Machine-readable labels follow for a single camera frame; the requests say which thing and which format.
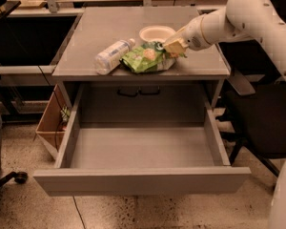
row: white bottle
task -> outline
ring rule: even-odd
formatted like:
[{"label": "white bottle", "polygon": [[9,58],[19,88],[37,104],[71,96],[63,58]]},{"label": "white bottle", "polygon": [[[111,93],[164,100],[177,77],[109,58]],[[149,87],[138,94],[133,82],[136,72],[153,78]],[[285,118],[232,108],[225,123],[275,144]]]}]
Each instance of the white bottle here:
[{"label": "white bottle", "polygon": [[120,64],[122,56],[135,45],[134,39],[119,40],[100,52],[94,59],[95,70],[99,74],[110,73]]}]

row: concrete floor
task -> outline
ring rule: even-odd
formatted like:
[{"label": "concrete floor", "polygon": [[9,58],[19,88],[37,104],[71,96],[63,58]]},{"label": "concrete floor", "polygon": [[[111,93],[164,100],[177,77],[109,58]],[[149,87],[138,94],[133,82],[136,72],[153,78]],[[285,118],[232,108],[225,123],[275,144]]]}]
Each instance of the concrete floor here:
[{"label": "concrete floor", "polygon": [[49,197],[32,177],[54,160],[36,124],[4,125],[3,173],[26,171],[19,185],[11,180],[0,190],[0,229],[166,228],[265,229],[274,176],[245,149],[235,166],[249,166],[252,175],[235,194],[147,197]]}]

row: caster wheel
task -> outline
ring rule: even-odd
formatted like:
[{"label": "caster wheel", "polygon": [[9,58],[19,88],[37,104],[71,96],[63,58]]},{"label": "caster wheel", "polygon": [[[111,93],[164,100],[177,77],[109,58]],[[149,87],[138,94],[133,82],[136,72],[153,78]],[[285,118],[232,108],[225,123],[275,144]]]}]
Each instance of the caster wheel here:
[{"label": "caster wheel", "polygon": [[18,172],[15,176],[15,182],[18,184],[26,183],[27,179],[28,179],[28,173],[26,172]]}]

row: chip bag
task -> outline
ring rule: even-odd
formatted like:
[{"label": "chip bag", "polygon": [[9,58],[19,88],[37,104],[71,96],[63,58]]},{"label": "chip bag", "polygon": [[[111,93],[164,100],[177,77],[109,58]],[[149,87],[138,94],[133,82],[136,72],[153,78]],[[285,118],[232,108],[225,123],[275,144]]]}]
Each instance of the chip bag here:
[{"label": "chip bag", "polygon": [[127,52],[120,62],[133,73],[150,73],[168,70],[175,60],[173,54],[165,51],[162,43],[154,41]]}]

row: white bowl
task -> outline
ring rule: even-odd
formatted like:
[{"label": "white bowl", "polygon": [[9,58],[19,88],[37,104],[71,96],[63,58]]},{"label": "white bowl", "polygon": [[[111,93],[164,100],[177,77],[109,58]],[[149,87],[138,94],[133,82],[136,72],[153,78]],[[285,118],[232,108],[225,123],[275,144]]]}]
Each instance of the white bowl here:
[{"label": "white bowl", "polygon": [[170,36],[175,34],[175,30],[166,26],[149,26],[143,28],[139,35],[145,42],[165,42]]}]

